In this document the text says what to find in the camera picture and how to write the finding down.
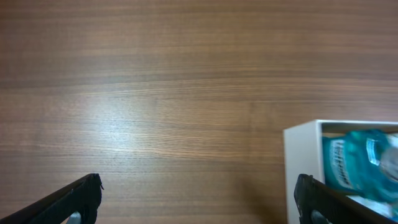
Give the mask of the blue mouthwash bottle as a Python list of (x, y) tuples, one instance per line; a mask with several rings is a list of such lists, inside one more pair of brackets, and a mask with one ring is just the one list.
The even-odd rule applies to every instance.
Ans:
[(322, 138), (325, 183), (379, 202), (397, 202), (397, 148), (377, 129)]

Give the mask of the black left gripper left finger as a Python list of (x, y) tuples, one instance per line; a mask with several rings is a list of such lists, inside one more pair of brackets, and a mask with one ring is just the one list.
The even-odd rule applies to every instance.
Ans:
[(1, 219), (3, 224), (89, 223), (97, 219), (103, 186), (100, 175), (91, 173)]

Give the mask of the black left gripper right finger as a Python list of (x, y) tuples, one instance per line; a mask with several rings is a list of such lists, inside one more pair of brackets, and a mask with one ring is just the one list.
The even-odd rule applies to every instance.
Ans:
[(387, 217), (330, 189), (307, 174), (298, 176), (294, 199), (300, 224), (382, 224), (389, 222)]

